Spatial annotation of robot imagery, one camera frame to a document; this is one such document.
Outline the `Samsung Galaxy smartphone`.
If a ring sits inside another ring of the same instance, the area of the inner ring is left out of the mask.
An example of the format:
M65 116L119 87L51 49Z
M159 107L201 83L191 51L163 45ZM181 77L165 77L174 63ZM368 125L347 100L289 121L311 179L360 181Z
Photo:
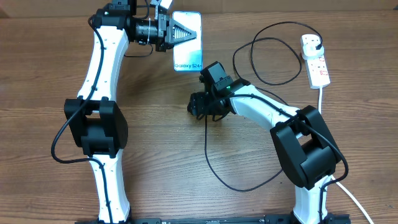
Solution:
M199 72L203 68L201 14L199 12L175 11L172 18L197 32L196 39L174 46L174 70L176 72Z

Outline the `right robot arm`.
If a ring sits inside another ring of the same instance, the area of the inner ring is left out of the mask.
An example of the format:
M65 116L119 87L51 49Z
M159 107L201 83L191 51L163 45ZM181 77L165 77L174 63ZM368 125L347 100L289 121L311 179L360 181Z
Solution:
M249 81L233 80L219 62L200 72L200 82L205 89L191 95L187 110L197 119L211 116L214 121L237 114L270 132L280 166L295 185L293 221L330 223L326 191L337 163L345 159L319 111L279 103Z

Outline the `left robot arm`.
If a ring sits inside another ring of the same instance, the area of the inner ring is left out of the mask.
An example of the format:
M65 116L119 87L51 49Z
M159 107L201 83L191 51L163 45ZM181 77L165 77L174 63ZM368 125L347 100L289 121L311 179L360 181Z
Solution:
M148 1L154 18L137 15L137 2L113 1L93 14L88 23L94 45L84 84L76 98L64 104L66 122L83 160L93 169L99 199L97 223L132 223L124 188L122 157L128 125L116 93L122 61L132 42L152 51L173 50L174 69L195 71L203 64L201 14L175 11L170 1Z

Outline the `white charger plug adapter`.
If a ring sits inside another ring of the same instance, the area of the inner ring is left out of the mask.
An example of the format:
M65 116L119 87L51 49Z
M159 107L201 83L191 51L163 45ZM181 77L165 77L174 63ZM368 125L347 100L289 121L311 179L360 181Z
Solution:
M324 54L324 47L321 46L317 49L318 45L316 44L305 44L302 46L302 57L304 60L313 60L321 57Z

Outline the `white power strip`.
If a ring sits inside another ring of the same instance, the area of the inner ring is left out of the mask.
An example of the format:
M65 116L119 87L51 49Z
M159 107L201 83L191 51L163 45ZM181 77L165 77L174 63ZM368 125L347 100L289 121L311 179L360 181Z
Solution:
M305 44L320 45L320 37L315 34L304 34L300 39L301 47ZM313 60L304 60L311 89L320 89L330 84L330 77L324 54Z

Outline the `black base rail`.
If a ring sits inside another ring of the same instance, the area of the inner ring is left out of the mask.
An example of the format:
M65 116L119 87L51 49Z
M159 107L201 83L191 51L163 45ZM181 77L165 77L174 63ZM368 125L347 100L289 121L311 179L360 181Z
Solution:
M98 220L75 222L79 224L102 223ZM239 217L239 218L202 218L202 219L173 219L161 220L160 218L131 219L125 223L131 224L289 224L300 223L293 215L266 215L263 217ZM329 224L350 224L349 215L326 216L324 223Z

